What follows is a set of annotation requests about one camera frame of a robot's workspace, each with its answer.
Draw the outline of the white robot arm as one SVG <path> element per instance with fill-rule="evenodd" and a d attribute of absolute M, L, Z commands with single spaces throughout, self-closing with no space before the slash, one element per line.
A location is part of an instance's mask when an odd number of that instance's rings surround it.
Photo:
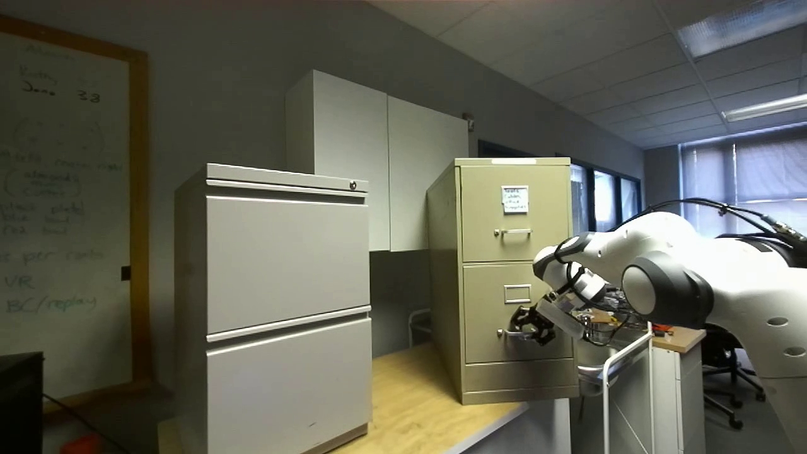
<path fill-rule="evenodd" d="M 675 328 L 722 328 L 746 349 L 794 454 L 807 454 L 807 265 L 793 227 L 732 204 L 755 231 L 706 236 L 674 212 L 642 212 L 610 231 L 542 246 L 533 273 L 548 293 L 515 309 L 513 331 L 548 342 L 555 328 L 606 334 L 577 312 Z"/>

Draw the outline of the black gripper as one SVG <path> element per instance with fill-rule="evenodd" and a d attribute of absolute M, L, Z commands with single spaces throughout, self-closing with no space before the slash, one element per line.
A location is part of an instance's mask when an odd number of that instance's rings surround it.
<path fill-rule="evenodd" d="M 525 304 L 510 318 L 505 338 L 550 342 L 558 331 L 572 339 L 586 339 L 592 346 L 603 346 L 607 339 L 596 322 L 596 307 L 568 293 L 545 293 L 540 300 Z"/>

